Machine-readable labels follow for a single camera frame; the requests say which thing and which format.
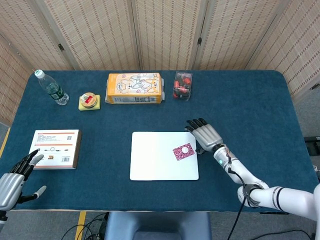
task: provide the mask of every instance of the blue table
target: blue table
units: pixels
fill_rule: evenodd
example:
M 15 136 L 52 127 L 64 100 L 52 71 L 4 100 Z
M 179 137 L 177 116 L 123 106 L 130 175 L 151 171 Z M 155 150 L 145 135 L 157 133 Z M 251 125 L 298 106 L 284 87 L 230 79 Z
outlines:
M 69 94 L 57 105 L 31 75 L 0 160 L 0 174 L 29 152 L 35 130 L 80 129 L 76 170 L 35 170 L 24 187 L 40 199 L 19 209 L 117 211 L 238 211 L 239 185 L 212 154 L 198 156 L 197 181 L 130 181 L 132 132 L 182 132 L 186 120 L 204 118 L 230 150 L 270 187 L 312 192 L 317 177 L 305 147 L 284 77 L 272 70 L 191 71 L 189 101 L 173 99 L 175 71 L 160 71 L 161 104 L 103 102 L 110 71 L 45 71 Z M 85 92 L 101 95 L 101 109 L 79 111 Z M 245 208 L 244 211 L 266 209 Z

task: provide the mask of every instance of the white circle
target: white circle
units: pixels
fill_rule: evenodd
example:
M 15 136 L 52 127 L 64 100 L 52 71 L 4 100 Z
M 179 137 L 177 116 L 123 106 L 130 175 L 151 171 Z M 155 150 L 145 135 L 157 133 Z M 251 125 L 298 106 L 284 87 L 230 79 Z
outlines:
M 183 152 L 184 154 L 188 153 L 188 152 L 189 152 L 189 148 L 187 148 L 186 146 L 184 146 L 184 147 L 182 148 L 182 152 Z

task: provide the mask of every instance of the yellow sponge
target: yellow sponge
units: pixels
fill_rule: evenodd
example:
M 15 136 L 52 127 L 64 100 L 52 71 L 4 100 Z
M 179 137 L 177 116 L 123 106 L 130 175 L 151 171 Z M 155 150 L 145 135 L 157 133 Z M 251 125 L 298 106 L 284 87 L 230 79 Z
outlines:
M 88 111 L 88 110 L 99 110 L 100 109 L 100 95 L 95 95 L 96 96 L 96 104 L 94 105 L 94 107 L 91 107 L 91 108 L 86 108 L 84 106 L 82 106 L 81 102 L 80 102 L 80 98 L 81 96 L 79 97 L 79 106 L 78 106 L 78 109 L 80 111 Z

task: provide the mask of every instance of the pink sticker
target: pink sticker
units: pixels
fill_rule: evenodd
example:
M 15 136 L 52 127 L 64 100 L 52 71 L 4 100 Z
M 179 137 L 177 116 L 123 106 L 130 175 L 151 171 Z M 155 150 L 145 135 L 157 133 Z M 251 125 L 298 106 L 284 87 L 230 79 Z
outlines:
M 173 153 L 178 161 L 195 154 L 190 143 L 174 148 Z

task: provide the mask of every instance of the robot finger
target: robot finger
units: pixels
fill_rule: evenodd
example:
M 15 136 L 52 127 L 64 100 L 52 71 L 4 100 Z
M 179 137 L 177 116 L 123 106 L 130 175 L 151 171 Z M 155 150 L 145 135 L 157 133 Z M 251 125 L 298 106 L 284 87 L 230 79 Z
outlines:
M 32 158 L 39 152 L 39 148 L 34 150 L 33 152 L 31 152 L 29 155 L 27 155 L 25 157 L 26 161 L 28 162 L 28 164 L 30 163 L 30 161 L 32 160 Z
M 26 170 L 27 166 L 29 165 L 30 161 L 33 159 L 33 157 L 38 153 L 39 149 L 34 150 L 31 152 L 28 156 L 25 157 L 25 160 L 22 162 L 20 168 L 17 170 L 16 173 L 23 174 Z
M 188 124 L 190 124 L 191 125 L 191 127 L 193 127 L 194 129 L 197 129 L 198 128 L 198 125 L 197 124 L 195 124 L 193 121 L 191 121 L 191 120 L 187 120 L 186 121 Z
M 195 124 L 197 124 L 199 127 L 203 126 L 203 124 L 198 119 L 193 119 L 193 122 L 195 122 Z
M 192 132 L 194 131 L 194 129 L 193 129 L 192 127 L 190 127 L 190 126 L 185 126 L 185 127 L 184 127 L 184 130 L 188 131 L 188 132 L 191 133 L 191 134 L 192 134 Z
M 16 163 L 16 164 L 13 166 L 13 168 L 11 169 L 11 171 L 10 171 L 9 173 L 14 173 L 14 172 L 16 171 L 16 169 L 18 169 L 18 168 L 17 168 L 17 167 L 18 167 L 18 164 L 19 164 L 19 162 Z
M 203 118 L 199 118 L 199 121 L 200 121 L 203 125 L 207 125 L 207 124 L 208 124 Z
M 27 167 L 22 172 L 22 175 L 24 175 L 24 181 L 28 180 L 28 177 L 31 174 L 32 170 L 34 169 L 35 165 L 43 158 L 44 158 L 44 155 L 40 154 L 39 156 L 34 157 L 32 161 L 27 165 Z
M 28 202 L 28 201 L 31 201 L 31 200 L 34 200 L 34 199 L 38 199 L 45 192 L 46 189 L 47 189 L 47 186 L 42 186 L 42 187 L 40 187 L 40 189 L 38 191 L 36 191 L 32 195 L 20 196 L 18 198 L 17 203 L 18 204 L 23 204 L 25 202 Z

